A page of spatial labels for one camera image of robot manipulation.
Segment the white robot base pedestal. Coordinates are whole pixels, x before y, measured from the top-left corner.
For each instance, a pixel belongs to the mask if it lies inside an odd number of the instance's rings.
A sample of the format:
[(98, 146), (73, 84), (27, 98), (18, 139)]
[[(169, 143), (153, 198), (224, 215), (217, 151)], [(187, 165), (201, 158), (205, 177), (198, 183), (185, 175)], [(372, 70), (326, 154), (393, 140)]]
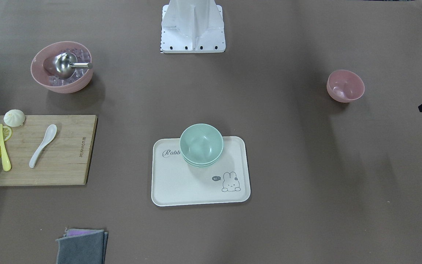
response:
[(225, 52), (223, 9), (214, 0), (171, 0), (162, 7), (164, 54)]

